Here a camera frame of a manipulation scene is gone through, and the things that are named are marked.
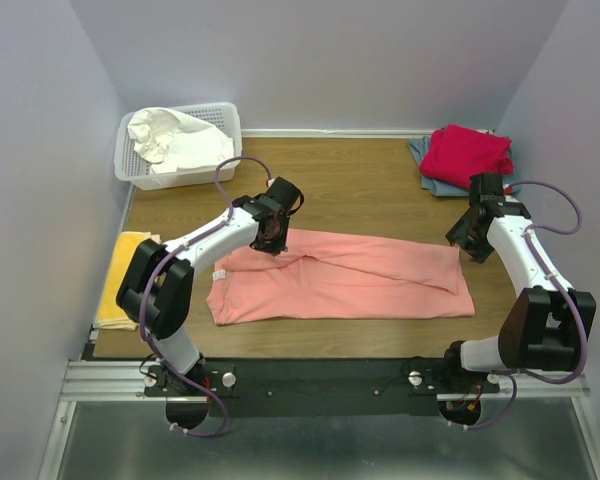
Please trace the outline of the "folded yellow towel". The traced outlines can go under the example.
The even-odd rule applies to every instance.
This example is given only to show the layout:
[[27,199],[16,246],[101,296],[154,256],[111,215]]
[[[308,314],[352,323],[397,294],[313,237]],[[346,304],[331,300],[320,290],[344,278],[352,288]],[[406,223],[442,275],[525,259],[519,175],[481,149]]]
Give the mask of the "folded yellow towel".
[[118,236],[95,318],[96,326],[99,329],[134,331],[137,328],[136,323],[129,319],[126,313],[116,304],[116,295],[136,248],[147,239],[157,243],[161,242],[161,237],[158,234],[151,234],[150,232],[126,231]]

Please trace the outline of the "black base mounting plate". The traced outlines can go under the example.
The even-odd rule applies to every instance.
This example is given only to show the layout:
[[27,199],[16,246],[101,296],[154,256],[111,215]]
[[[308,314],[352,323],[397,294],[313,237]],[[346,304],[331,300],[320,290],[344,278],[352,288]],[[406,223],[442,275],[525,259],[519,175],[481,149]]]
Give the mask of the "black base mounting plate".
[[354,415],[436,416],[445,402],[499,392],[487,374],[466,372],[441,358],[209,358],[186,384],[165,367],[145,372],[149,397],[211,418]]

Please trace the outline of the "pink t shirt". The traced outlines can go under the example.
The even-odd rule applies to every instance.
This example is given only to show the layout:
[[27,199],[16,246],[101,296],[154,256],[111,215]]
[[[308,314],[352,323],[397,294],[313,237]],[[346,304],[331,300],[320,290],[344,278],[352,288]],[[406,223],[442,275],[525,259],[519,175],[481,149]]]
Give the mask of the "pink t shirt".
[[278,255],[241,247],[217,261],[207,305],[219,326],[475,313],[455,247],[299,229]]

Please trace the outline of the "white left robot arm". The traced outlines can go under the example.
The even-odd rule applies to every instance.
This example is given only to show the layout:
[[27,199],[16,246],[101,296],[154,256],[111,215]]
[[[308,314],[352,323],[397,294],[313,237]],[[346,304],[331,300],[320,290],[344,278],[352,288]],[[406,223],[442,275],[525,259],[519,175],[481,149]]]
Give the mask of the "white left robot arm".
[[181,395],[202,380],[203,355],[184,329],[196,276],[241,247],[269,255],[286,250],[290,218],[304,203],[301,190],[276,177],[265,192],[228,201],[227,209],[197,230],[136,247],[115,302],[136,322],[141,339],[168,369],[167,382]]

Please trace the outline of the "folded blue t shirt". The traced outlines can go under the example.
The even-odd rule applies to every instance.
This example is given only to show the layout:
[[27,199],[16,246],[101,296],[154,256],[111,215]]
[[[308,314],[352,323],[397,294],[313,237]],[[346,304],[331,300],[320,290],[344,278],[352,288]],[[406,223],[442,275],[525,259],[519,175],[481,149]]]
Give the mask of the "folded blue t shirt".
[[[416,165],[419,169],[419,166],[424,158],[424,155],[427,153],[430,147],[430,136],[424,136],[421,138],[412,139],[408,142],[409,151],[416,162]],[[458,197],[458,196],[467,196],[468,190],[463,188],[455,187],[448,183],[444,183],[438,180],[433,180],[431,178],[425,177],[421,173],[421,187],[428,190],[432,195],[436,197]],[[512,183],[516,180],[515,171],[511,175],[503,175],[505,177],[505,181],[508,183]]]

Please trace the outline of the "aluminium frame rail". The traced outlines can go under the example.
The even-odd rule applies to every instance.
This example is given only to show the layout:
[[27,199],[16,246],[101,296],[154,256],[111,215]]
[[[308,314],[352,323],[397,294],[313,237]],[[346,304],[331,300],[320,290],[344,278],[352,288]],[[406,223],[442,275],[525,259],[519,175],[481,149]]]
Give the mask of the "aluminium frame rail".
[[[160,391],[150,397],[145,392],[139,361],[70,361],[60,390],[61,402],[157,402],[169,399],[200,403],[201,395],[177,396]],[[529,376],[517,377],[517,398],[586,398],[591,394],[582,375],[568,384],[552,385]]]

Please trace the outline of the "folded red t shirt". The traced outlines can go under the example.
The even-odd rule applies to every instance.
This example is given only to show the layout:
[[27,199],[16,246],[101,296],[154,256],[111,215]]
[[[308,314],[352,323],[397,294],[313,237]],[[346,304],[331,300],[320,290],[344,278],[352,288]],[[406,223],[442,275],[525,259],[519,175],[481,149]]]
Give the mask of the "folded red t shirt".
[[450,124],[431,135],[419,169],[425,177],[467,190],[474,175],[514,173],[511,144],[506,137]]

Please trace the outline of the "white cloth in basket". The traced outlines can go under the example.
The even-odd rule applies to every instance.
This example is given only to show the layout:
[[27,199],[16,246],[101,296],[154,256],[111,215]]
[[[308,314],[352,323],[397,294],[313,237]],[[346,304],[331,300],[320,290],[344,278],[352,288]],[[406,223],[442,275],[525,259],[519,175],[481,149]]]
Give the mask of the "white cloth in basket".
[[162,107],[137,111],[127,125],[136,154],[152,174],[215,169],[234,157],[234,141],[211,123]]

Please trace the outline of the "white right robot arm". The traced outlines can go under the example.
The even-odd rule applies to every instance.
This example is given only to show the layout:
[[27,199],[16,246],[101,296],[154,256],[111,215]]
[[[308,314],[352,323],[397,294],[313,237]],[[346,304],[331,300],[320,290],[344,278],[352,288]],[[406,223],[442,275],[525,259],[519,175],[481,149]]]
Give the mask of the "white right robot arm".
[[473,384],[476,372],[567,384],[583,373],[588,359],[596,301],[559,272],[537,236],[542,225],[511,189],[500,174],[472,176],[469,208],[446,234],[477,263],[497,253],[516,293],[496,336],[457,341],[447,349],[440,379],[454,392]]

